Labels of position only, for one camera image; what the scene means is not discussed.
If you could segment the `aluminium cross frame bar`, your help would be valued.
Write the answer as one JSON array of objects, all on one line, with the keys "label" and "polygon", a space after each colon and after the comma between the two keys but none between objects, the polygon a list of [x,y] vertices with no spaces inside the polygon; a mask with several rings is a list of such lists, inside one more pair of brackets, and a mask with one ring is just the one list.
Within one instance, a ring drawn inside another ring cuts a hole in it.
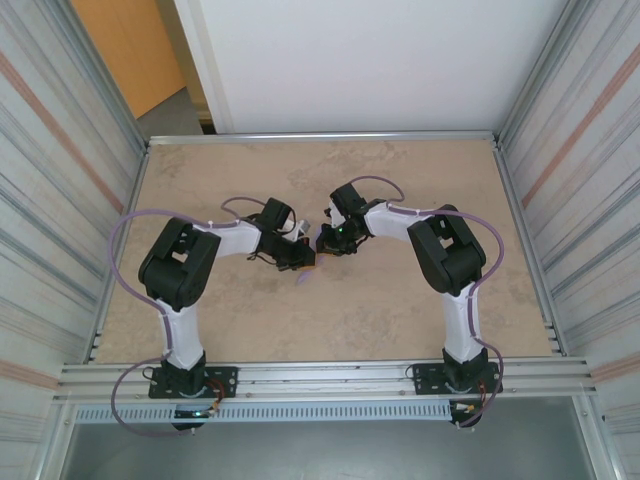
[{"label": "aluminium cross frame bar", "polygon": [[150,146],[209,144],[322,143],[358,141],[440,141],[483,140],[493,142],[495,135],[483,130],[437,130],[394,132],[322,132],[255,133],[219,135],[152,136]]}]

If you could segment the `aluminium side frame bar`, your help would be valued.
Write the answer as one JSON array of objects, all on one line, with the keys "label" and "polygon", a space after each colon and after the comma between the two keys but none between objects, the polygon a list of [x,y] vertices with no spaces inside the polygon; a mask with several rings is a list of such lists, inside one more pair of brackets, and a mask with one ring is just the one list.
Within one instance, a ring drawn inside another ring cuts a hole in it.
[{"label": "aluminium side frame bar", "polygon": [[[133,183],[131,194],[129,196],[128,203],[124,208],[121,219],[123,219],[128,214],[132,214],[136,210],[138,199],[142,189],[142,183],[149,163],[150,153],[151,147],[147,146],[146,152],[141,159],[141,163]],[[112,267],[114,264],[118,264],[122,257],[128,232],[129,226],[126,226],[124,223],[118,222],[112,229],[112,231],[110,232],[110,236],[108,237],[106,249],[107,270],[104,277],[102,290],[100,292],[97,310],[94,315],[93,328],[91,330],[89,339],[87,340],[85,357],[82,360],[83,364],[94,362],[97,356],[97,350],[100,346],[104,324],[114,290],[114,284],[116,283]]]},{"label": "aluminium side frame bar", "polygon": [[515,184],[509,172],[506,156],[503,153],[502,145],[497,140],[494,140],[492,143],[492,152],[518,233],[543,323],[545,328],[552,333],[549,340],[551,351],[555,356],[566,357],[568,353],[564,345],[564,335],[557,323],[556,307],[544,278],[541,262],[535,251],[532,236],[526,223],[524,208],[517,195]]}]

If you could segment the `corrugated metal side panel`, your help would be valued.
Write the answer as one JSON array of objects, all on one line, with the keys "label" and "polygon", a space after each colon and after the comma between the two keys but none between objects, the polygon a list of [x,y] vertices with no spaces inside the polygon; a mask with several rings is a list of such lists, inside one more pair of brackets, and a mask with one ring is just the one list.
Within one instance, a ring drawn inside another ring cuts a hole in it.
[{"label": "corrugated metal side panel", "polygon": [[562,350],[640,480],[640,0],[569,0],[498,136]]},{"label": "corrugated metal side panel", "polygon": [[0,480],[37,470],[145,140],[70,0],[0,0]]}]

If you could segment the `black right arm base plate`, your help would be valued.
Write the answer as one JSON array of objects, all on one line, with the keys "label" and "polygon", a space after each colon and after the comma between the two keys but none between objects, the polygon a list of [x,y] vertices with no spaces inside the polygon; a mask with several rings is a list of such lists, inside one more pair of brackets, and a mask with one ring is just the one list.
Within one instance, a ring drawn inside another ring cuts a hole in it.
[{"label": "black right arm base plate", "polygon": [[501,393],[504,389],[498,382],[499,368],[495,362],[479,368],[421,363],[412,365],[410,373],[417,395],[474,395],[481,393],[481,386],[486,393]]}]

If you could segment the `orange wooden door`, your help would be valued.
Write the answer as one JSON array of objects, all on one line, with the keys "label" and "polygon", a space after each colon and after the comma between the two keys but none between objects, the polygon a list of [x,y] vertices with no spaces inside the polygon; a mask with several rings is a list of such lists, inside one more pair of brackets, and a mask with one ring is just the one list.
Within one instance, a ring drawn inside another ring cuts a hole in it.
[{"label": "orange wooden door", "polygon": [[186,86],[155,0],[71,0],[139,118]]}]

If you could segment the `purple cloth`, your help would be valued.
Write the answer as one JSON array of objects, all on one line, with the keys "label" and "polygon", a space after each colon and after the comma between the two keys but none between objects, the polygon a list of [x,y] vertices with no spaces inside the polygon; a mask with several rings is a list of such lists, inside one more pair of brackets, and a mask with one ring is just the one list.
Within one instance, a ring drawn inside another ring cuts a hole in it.
[{"label": "purple cloth", "polygon": [[325,260],[329,257],[329,254],[319,253],[315,256],[315,263],[313,266],[303,267],[301,269],[301,273],[297,277],[296,284],[302,285],[304,282],[309,280],[314,272],[316,272],[325,262]]}]

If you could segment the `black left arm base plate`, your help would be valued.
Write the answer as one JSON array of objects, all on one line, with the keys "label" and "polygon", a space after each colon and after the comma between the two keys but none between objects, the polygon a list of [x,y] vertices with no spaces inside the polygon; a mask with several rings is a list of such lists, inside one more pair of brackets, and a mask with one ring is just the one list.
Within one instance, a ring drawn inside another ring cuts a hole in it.
[{"label": "black left arm base plate", "polygon": [[151,399],[234,398],[238,383],[237,367],[196,366],[183,372],[171,365],[146,369]]}]

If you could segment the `white door frame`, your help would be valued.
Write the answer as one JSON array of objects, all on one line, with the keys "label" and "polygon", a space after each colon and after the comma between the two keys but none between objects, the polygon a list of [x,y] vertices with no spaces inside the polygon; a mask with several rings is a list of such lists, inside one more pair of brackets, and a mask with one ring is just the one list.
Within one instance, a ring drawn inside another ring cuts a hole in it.
[{"label": "white door frame", "polygon": [[231,110],[207,28],[204,0],[173,0],[189,51],[185,68],[187,89],[202,126],[216,134],[235,133]]}]

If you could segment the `grey metal shelf sheet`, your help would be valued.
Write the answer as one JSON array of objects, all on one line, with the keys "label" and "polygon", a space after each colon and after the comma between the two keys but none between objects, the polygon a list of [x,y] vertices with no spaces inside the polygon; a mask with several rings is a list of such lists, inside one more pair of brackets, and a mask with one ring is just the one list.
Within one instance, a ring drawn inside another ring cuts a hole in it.
[{"label": "grey metal shelf sheet", "polygon": [[62,480],[595,480],[583,447],[426,422],[210,425],[138,438],[75,429]]}]

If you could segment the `long aluminium mounting rail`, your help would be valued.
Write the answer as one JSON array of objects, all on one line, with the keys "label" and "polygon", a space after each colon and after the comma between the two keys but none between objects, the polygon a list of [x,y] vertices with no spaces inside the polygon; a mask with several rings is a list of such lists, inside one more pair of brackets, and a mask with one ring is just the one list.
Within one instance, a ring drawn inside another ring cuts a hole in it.
[{"label": "long aluminium mounting rail", "polygon": [[[364,362],[240,363],[233,390],[237,402],[334,399],[400,399],[415,394],[411,360]],[[62,370],[56,403],[105,403],[124,364],[72,365]],[[594,395],[582,358],[504,360],[501,398]]]}]

